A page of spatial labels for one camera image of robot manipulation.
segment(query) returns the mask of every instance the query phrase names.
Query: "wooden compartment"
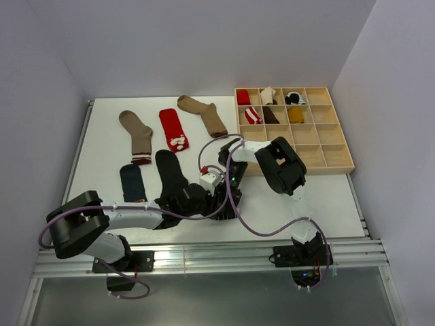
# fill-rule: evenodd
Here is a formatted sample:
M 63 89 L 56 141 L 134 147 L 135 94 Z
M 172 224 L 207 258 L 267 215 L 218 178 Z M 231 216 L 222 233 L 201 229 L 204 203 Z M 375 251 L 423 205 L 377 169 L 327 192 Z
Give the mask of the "wooden compartment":
M 308 174 L 350 173 L 355 166 L 346 144 L 334 104 L 327 88 L 274 87 L 274 99 L 278 105 L 271 108 L 279 124 L 249 124 L 245 110 L 255 107 L 264 122 L 260 91 L 262 88 L 235 88 L 234 101 L 237 113 L 237 128 L 248 141 L 272 141 L 285 138 L 307 166 Z M 237 92 L 247 90 L 251 105 L 237 105 Z M 284 97 L 288 92 L 298 92 L 306 105 L 286 105 Z M 291 124 L 288 110 L 300 107 L 304 116 L 303 124 Z M 262 175 L 258 164 L 249 164 L 246 175 Z
M 306 88 L 308 103 L 310 105 L 330 105 L 331 98 L 327 88 Z
M 289 111 L 292 107 L 299 107 L 302 111 L 302 115 L 304 116 L 304 124 L 314 123 L 313 116 L 311 115 L 311 110 L 308 105 L 286 105 L 285 107 L 287 111 Z
M 264 124 L 250 124 L 240 126 L 240 133 L 247 141 L 266 141 L 266 130 Z
M 253 107 L 257 111 L 258 115 L 261 117 L 261 120 L 263 121 L 264 124 L 263 110 L 261 110 L 260 106 L 253 106 L 253 105 L 239 105 L 237 107 L 237 111 L 239 112 L 239 124 L 241 126 L 242 125 L 255 126 L 253 124 L 249 124 L 249 122 L 247 121 L 245 110 L 248 107 Z
M 321 148 L 325 156 L 326 166 L 353 168 L 352 158 L 345 144 L 322 145 Z
M 295 145 L 320 144 L 314 124 L 292 124 L 290 126 Z
M 261 93 L 261 91 L 263 91 L 263 89 L 265 89 L 265 88 L 259 88 L 258 89 L 258 93 Z M 283 90 L 281 88 L 273 88 L 273 89 L 275 90 L 275 95 L 273 96 L 273 99 L 275 101 L 277 101 L 277 104 L 275 104 L 275 105 L 285 105 L 284 96 L 283 96 Z M 272 104 L 266 105 L 264 103 L 262 103 L 262 105 L 263 106 L 267 106 L 267 107 L 272 107 L 273 106 Z
M 266 137 L 268 141 L 273 141 L 277 137 L 283 137 L 290 145 L 294 144 L 292 131 L 288 124 L 267 124 Z
M 284 105 L 266 105 L 266 106 L 271 109 L 272 113 L 278 119 L 280 124 L 289 124 L 287 110 L 285 109 Z
M 326 167 L 320 145 L 296 145 L 296 153 L 308 168 Z
M 305 88 L 303 87 L 283 88 L 282 90 L 283 90 L 283 98 L 287 96 L 288 92 L 298 92 L 301 95 L 301 97 L 304 99 L 305 103 L 308 104 L 307 93 L 305 92 Z
M 321 144 L 344 144 L 345 138 L 339 124 L 316 124 Z
M 247 90 L 249 101 L 251 102 L 251 106 L 261 105 L 260 92 L 258 91 L 258 88 L 237 88 L 235 94 L 236 105 L 237 105 L 237 92 L 239 90 Z
M 338 118 L 332 105 L 310 105 L 315 124 L 337 124 Z

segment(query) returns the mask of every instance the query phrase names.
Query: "red and white sock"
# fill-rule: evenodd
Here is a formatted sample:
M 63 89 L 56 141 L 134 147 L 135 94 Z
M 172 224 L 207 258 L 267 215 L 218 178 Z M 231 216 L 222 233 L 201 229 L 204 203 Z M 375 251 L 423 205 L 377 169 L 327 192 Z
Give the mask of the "red and white sock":
M 143 165 L 151 163 L 151 153 L 134 153 L 131 163 L 136 165 Z
M 175 109 L 165 109 L 159 112 L 158 117 L 162 122 L 164 135 L 168 147 L 174 153 L 189 148 L 189 141 L 184 134 Z
M 258 115 L 257 111 L 253 107 L 248 107 L 245 110 L 245 117 L 249 124 L 262 124 L 263 121 L 261 117 Z

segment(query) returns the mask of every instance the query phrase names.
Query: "brown sock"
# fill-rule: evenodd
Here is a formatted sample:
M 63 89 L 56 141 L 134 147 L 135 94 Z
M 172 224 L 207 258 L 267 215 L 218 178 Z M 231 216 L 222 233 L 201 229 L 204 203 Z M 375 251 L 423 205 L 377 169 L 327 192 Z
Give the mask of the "brown sock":
M 267 124 L 279 123 L 277 117 L 275 117 L 275 114 L 273 114 L 270 107 L 263 107 L 263 116 L 264 116 L 264 122 L 266 122 Z
M 132 111 L 123 111 L 119 116 L 121 125 L 131 135 L 131 162 L 136 165 L 151 163 L 152 129 L 142 123 Z
M 203 119 L 205 128 L 212 138 L 217 138 L 219 136 L 228 134 L 225 125 L 216 111 L 216 106 L 214 103 L 201 103 L 197 100 L 194 100 L 190 96 L 183 95 L 178 98 L 177 105 L 185 112 L 201 115 L 201 119 Z

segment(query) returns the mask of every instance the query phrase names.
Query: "cable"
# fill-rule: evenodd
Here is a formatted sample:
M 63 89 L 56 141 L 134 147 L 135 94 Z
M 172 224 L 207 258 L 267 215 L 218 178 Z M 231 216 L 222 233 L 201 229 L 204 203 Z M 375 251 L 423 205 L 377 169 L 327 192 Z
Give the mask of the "cable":
M 278 230 L 275 230 L 274 232 L 270 232 L 270 233 L 260 233 L 260 232 L 258 232 L 258 231 L 255 231 L 254 229 L 252 229 L 251 227 L 249 227 L 249 226 L 246 224 L 245 220 L 244 220 L 244 219 L 242 218 L 242 216 L 240 215 L 240 213 L 239 213 L 239 211 L 238 211 L 238 209 L 237 209 L 237 206 L 236 206 L 236 204 L 234 203 L 234 200 L 233 200 L 232 196 L 229 196 L 229 194 L 231 194 L 231 188 L 230 188 L 230 172 L 229 172 L 229 171 L 230 171 L 230 162 L 231 162 L 231 157 L 232 157 L 233 153 L 234 153 L 238 148 L 244 146 L 244 144 L 245 144 L 244 137 L 243 137 L 242 134 L 226 134 L 226 135 L 224 135 L 224 136 L 220 136 L 220 137 L 218 137 L 218 138 L 212 139 L 211 141 L 209 141 L 208 143 L 206 143 L 206 144 L 203 146 L 203 148 L 200 150 L 199 155 L 198 155 L 198 169 L 201 171 L 201 156 L 202 156 L 204 150 L 205 150 L 205 149 L 206 149 L 210 144 L 212 144 L 213 142 L 215 142 L 215 141 L 217 141 L 217 140 L 225 139 L 225 138 L 233 137 L 233 136 L 240 137 L 240 138 L 242 139 L 242 142 L 241 142 L 241 144 L 237 145 L 237 146 L 236 146 L 236 147 L 235 147 L 235 148 L 230 152 L 230 154 L 229 154 L 229 156 L 228 156 L 228 159 L 227 159 L 227 161 L 226 161 L 226 172 L 224 172 L 224 171 L 223 171 L 221 168 L 219 168 L 218 166 L 214 166 L 214 165 L 208 165 L 208 166 L 206 166 L 206 167 L 214 168 L 214 169 L 218 170 L 222 175 L 225 176 L 225 184 L 226 184 L 226 195 L 225 195 L 225 199 L 224 199 L 223 203 L 221 204 L 221 206 L 220 206 L 220 207 L 219 207 L 215 212 L 213 212 L 213 213 L 211 213 L 211 214 L 208 214 L 208 215 L 206 215 L 206 216 L 204 216 L 204 217 L 187 217 L 187 216 L 183 216 L 183 215 L 179 215 L 179 214 L 176 214 L 176 213 L 172 213 L 172 212 L 166 211 L 166 210 L 164 210 L 164 209 L 157 209 L 157 208 L 155 208 L 155 207 L 148 207 L 147 210 L 149 210 L 149 211 L 160 212 L 160 213 L 162 213 L 162 214 L 166 214 L 166 215 L 174 216 L 174 217 L 177 217 L 177 218 L 179 218 L 179 219 L 187 219 L 187 220 L 191 220 L 191 221 L 198 221 L 198 220 L 202 220 L 202 219 L 208 219 L 208 218 L 210 218 L 210 217 L 212 217 L 212 216 L 218 214 L 218 213 L 219 213 L 219 212 L 220 212 L 220 211 L 225 207 L 225 204 L 227 203 L 227 201 L 228 201 L 228 199 L 229 199 L 229 200 L 230 200 L 231 207 L 232 207 L 232 209 L 234 210 L 234 213 L 235 213 L 235 215 L 237 216 L 237 218 L 239 219 L 239 221 L 242 223 L 243 227 L 245 227 L 245 228 L 246 228 L 248 231 L 250 231 L 252 234 L 255 234 L 255 235 L 257 235 L 257 236 L 261 236 L 261 237 L 274 236 L 274 235 L 276 235 L 276 234 L 278 234 L 278 233 L 284 231 L 285 229 L 287 229 L 288 227 L 290 227 L 291 225 L 293 225 L 293 224 L 295 224 L 295 223 L 297 223 L 297 222 L 299 222 L 299 221 L 309 221 L 310 223 L 312 223 L 312 224 L 316 227 L 316 229 L 317 229 L 317 230 L 319 231 L 319 233 L 321 234 L 321 237 L 322 237 L 323 241 L 325 242 L 325 247 L 326 247 L 326 269 L 325 269 L 325 273 L 324 273 L 324 275 L 320 278 L 320 281 L 319 281 L 316 285 L 312 286 L 311 289 L 314 289 L 314 288 L 320 286 L 320 285 L 324 282 L 324 280 L 325 280 L 325 278 L 326 278 L 326 275 L 328 275 L 328 271 L 329 271 L 329 267 L 330 267 L 330 253 L 329 253 L 329 249 L 328 249 L 328 243 L 327 243 L 327 240 L 326 240 L 326 236 L 325 236 L 324 232 L 321 230 L 321 228 L 319 227 L 319 225 L 318 225 L 316 222 L 314 222 L 314 221 L 313 221 L 312 219 L 310 219 L 309 217 L 299 217 L 299 218 L 294 219 L 294 220 L 292 220 L 291 222 L 285 224 L 284 226 L 282 226 L 282 227 L 279 228 Z M 68 216 L 68 215 L 70 215 L 70 214 L 74 214 L 74 213 L 81 213 L 81 212 L 84 212 L 84 211 L 92 211 L 92 210 L 105 210 L 105 209 L 107 209 L 107 210 L 112 210 L 112 209 L 143 210 L 143 207 L 142 207 L 142 206 L 128 206 L 128 205 L 122 205 L 122 206 L 118 206 L 118 207 L 114 207 L 114 206 L 85 206 L 85 207 L 77 207 L 76 209 L 71 209 L 70 211 L 67 211 L 67 212 L 64 212 L 64 213 L 61 213 L 61 214 L 55 216 L 52 220 L 50 220 L 50 221 L 49 221 L 49 222 L 44 226 L 44 228 L 42 229 L 42 231 L 40 232 L 39 237 L 38 237 L 38 243 L 39 243 L 40 247 L 41 247 L 41 248 L 44 248 L 44 249 L 52 249 L 52 248 L 54 248 L 53 246 L 48 246 L 48 245 L 44 244 L 44 243 L 42 242 L 42 238 L 44 237 L 44 234 L 47 232 L 47 230 L 50 228 L 50 226 L 53 225 L 54 223 L 56 223 L 59 219 L 65 218 L 66 216 Z M 131 281 L 135 282 L 135 279 L 134 279 L 134 278 L 131 278 L 130 276 L 125 275 L 124 273 L 121 273 L 121 272 L 115 270 L 114 268 L 112 268 L 108 263 L 106 263 L 106 262 L 103 261 L 102 259 L 100 259 L 100 261 L 101 261 L 101 263 L 102 263 L 103 265 L 105 265 L 108 269 L 112 270 L 112 271 L 115 272 L 116 274 L 118 274 L 118 275 L 120 275 L 120 276 L 122 276 L 122 277 L 124 277 L 124 278 L 126 278 L 126 279 L 128 279 L 128 280 L 131 280 Z M 147 296 L 148 293 L 150 292 L 150 287 L 149 287 L 146 283 L 143 283 L 143 282 L 141 282 L 141 281 L 139 281 L 139 280 L 137 281 L 137 283 L 142 284 L 143 286 L 145 286 L 145 287 L 148 289 L 148 292 L 147 292 L 145 295 L 141 295 L 141 296 L 139 296 L 139 297 L 126 297 L 126 296 L 124 296 L 124 295 L 116 295 L 116 296 L 117 296 L 117 297 L 120 297 L 120 298 L 122 298 L 122 299 L 128 299 L 128 300 L 131 300 L 131 299 L 140 299 L 140 298 L 143 298 L 143 297 Z

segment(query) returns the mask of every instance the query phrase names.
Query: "white table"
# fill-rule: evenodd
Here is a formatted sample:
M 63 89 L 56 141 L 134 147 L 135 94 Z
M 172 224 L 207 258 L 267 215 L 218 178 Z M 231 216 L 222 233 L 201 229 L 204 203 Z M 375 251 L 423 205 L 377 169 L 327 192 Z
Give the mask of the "white table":
M 233 96 L 200 96 L 204 103 L 215 103 L 229 132 L 236 132 Z M 159 149 L 168 149 L 158 112 L 176 108 L 190 148 L 177 153 L 181 169 L 189 182 L 198 182 L 196 160 L 201 147 L 211 137 L 199 115 L 177 108 L 176 97 L 165 98 L 99 98 L 95 100 L 86 135 L 72 178 L 68 200 L 86 190 L 96 190 L 100 198 L 123 201 L 119 170 L 131 160 L 131 137 L 118 121 L 120 112 L 135 112 L 150 126 L 153 160 Z M 217 164 L 218 149 L 229 140 L 217 141 L 203 155 L 203 164 Z M 161 182 L 157 167 L 141 166 L 148 200 L 158 198 Z M 246 222 L 260 232 L 271 232 L 294 217 L 287 210 L 288 198 L 273 192 L 262 177 L 245 177 L 240 186 L 243 197 L 239 205 Z M 307 197 L 313 208 L 312 218 L 318 222 L 328 238 L 363 237 L 364 231 L 346 175 L 307 176 Z M 249 233 L 238 220 L 182 221 L 168 230 L 120 230 L 131 244 L 184 244 L 205 242 L 237 242 L 264 240 Z M 288 229 L 269 239 L 289 239 Z

